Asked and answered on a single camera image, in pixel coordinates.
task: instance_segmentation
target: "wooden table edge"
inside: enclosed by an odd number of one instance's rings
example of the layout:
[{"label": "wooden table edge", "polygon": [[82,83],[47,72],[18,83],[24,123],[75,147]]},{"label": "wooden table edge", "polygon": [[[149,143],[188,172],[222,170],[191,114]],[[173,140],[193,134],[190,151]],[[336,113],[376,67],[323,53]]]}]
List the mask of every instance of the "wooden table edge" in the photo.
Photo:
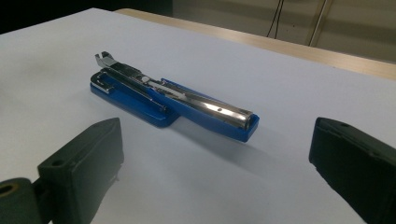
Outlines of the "wooden table edge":
[{"label": "wooden table edge", "polygon": [[261,49],[305,59],[316,63],[324,63],[336,68],[345,69],[365,75],[384,77],[396,80],[396,64],[365,59],[326,49],[316,49],[308,46],[293,44],[259,35],[251,35],[239,31],[206,25],[193,21],[184,21],[171,17],[122,8],[115,11],[123,15],[135,17],[145,21],[152,21],[163,25],[182,28],[197,33],[212,35],[237,43],[247,44]]}]

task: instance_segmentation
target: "table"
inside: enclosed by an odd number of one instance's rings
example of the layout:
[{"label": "table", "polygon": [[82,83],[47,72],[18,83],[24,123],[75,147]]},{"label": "table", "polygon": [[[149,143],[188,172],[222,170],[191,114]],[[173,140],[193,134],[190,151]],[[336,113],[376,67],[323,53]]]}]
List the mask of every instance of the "table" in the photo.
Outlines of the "table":
[{"label": "table", "polygon": [[[363,223],[308,162],[310,141],[325,117],[396,147],[394,64],[135,13],[92,8],[0,35],[2,179],[37,179],[49,155],[118,117],[125,163],[92,223]],[[90,92],[103,50],[261,123],[245,144],[184,118],[155,128]]]}]

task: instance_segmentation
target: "white table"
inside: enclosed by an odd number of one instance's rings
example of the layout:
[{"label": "white table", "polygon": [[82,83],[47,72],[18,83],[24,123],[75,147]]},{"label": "white table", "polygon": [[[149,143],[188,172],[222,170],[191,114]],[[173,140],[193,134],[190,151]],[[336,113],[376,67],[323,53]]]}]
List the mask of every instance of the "white table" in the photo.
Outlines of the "white table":
[{"label": "white table", "polygon": [[[125,163],[92,223],[363,223],[308,162],[317,117],[396,147],[396,81],[90,9],[0,35],[0,176],[119,117]],[[261,117],[243,144],[187,119],[158,129],[90,92],[110,52]]]}]

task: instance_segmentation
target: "blue stapler handle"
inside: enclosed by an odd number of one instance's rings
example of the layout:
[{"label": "blue stapler handle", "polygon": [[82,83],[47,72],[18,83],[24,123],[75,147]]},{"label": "blue stapler handle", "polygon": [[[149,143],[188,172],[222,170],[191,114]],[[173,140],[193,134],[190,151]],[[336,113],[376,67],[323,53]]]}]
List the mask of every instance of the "blue stapler handle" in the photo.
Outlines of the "blue stapler handle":
[{"label": "blue stapler handle", "polygon": [[250,111],[164,78],[152,79],[107,52],[101,56],[96,55],[96,60],[104,68],[92,76],[92,92],[157,127],[169,126],[182,116],[241,142],[258,127],[259,117]]}]

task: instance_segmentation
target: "black wire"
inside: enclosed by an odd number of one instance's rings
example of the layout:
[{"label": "black wire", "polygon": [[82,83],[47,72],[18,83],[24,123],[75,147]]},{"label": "black wire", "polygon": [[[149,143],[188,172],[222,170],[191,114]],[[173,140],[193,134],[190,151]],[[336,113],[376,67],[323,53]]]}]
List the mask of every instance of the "black wire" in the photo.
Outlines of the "black wire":
[{"label": "black wire", "polygon": [[276,31],[275,31],[275,37],[274,37],[274,39],[276,39],[276,36],[277,36],[277,27],[279,26],[279,18],[280,18],[280,13],[282,12],[282,8],[283,8],[283,2],[285,2],[285,0],[282,0],[282,4],[280,5],[279,14],[277,15]]},{"label": "black wire", "polygon": [[274,14],[273,21],[272,21],[272,23],[271,23],[271,27],[270,27],[270,29],[268,30],[267,37],[270,35],[270,33],[271,33],[271,30],[272,30],[272,27],[273,27],[273,25],[274,25],[275,18],[276,18],[276,14],[277,14],[277,11],[279,10],[280,2],[283,2],[283,0],[279,0],[279,2],[277,2],[276,11],[275,11],[275,14]]}]

